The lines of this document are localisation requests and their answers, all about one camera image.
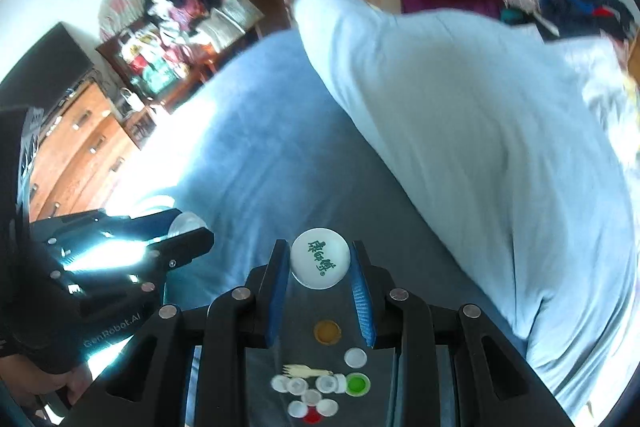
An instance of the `bag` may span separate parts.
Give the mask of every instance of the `bag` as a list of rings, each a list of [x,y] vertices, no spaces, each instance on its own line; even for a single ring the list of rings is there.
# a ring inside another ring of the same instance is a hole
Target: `bag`
[[[169,9],[169,15],[171,19],[178,23],[181,31],[191,30],[191,22],[194,19],[199,19],[206,15],[204,6],[199,0],[187,0],[187,2],[181,8]]]
[[[235,21],[245,32],[264,17],[263,13],[249,0],[222,0],[220,11]]]
[[[198,30],[209,38],[216,53],[220,53],[244,36],[242,27],[216,8],[211,10],[208,19],[198,25]]]
[[[120,55],[134,74],[141,74],[150,62],[163,53],[159,37],[151,31],[149,26],[135,33],[125,28],[118,36],[118,44],[120,44]]]
[[[175,82],[178,77],[164,58],[160,57],[144,69],[142,79],[148,90],[157,96],[165,87]]]

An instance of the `black television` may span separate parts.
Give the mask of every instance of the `black television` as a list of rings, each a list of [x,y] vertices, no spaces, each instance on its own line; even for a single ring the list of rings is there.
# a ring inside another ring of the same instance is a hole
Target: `black television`
[[[58,23],[0,81],[0,109],[39,107],[46,122],[93,66]]]

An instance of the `light blue bedsheet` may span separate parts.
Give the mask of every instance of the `light blue bedsheet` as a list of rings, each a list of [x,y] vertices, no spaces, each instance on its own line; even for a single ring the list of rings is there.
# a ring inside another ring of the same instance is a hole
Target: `light blue bedsheet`
[[[628,190],[576,73],[474,14],[297,0],[307,55],[575,416],[630,302]]]
[[[252,267],[267,263],[277,239],[292,242],[307,229],[328,227],[347,241],[363,240],[374,264],[426,302],[452,309],[478,304],[524,352],[526,343],[458,267],[332,99],[296,31],[269,36],[233,60],[152,136],[129,167],[108,205],[111,213],[175,206],[201,216],[216,236],[208,255],[170,274],[166,299],[183,309],[208,305],[242,285]],[[286,414],[292,396],[269,386],[283,362],[349,372],[342,355],[364,345],[350,299],[348,287],[314,292],[290,280],[278,345],[249,356],[252,425],[299,423]],[[341,325],[343,339],[336,346],[315,341],[312,329],[319,319]],[[365,371],[372,390],[366,401],[336,395],[340,411],[322,425],[383,427],[389,362],[388,354],[370,353]],[[444,385],[443,392],[451,388]],[[443,419],[450,422],[453,412],[443,399]]]

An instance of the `bed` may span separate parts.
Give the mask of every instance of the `bed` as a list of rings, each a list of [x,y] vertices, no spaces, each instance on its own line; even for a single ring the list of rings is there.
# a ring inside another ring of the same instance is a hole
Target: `bed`
[[[171,274],[167,301],[184,309],[207,305],[267,263],[277,239],[293,241],[307,229],[327,227],[348,241],[363,240],[374,264],[427,302],[452,309],[477,303],[524,351],[329,95],[296,31],[274,34],[242,54],[172,119],[130,165],[107,207],[110,214],[138,214],[174,206],[198,214],[214,231],[212,252]],[[349,343],[362,345],[353,312],[344,306],[348,289],[320,303],[314,298],[308,315],[308,293],[289,286],[287,299],[297,306],[284,324],[295,330],[273,352],[250,357],[252,425],[289,424],[284,400],[265,390],[282,360],[317,351],[314,321],[332,319],[343,327],[345,340],[331,355],[340,357]],[[372,380],[385,378],[389,360],[382,353],[367,365]],[[350,417],[353,425],[383,424],[388,389],[377,386],[370,395],[370,407]],[[338,418],[344,421],[342,410]]]

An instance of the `wooden dresser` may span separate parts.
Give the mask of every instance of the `wooden dresser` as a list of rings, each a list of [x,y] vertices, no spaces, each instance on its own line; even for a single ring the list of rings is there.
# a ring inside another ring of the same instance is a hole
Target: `wooden dresser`
[[[41,131],[31,221],[104,206],[123,165],[137,153],[100,87],[86,79]]]

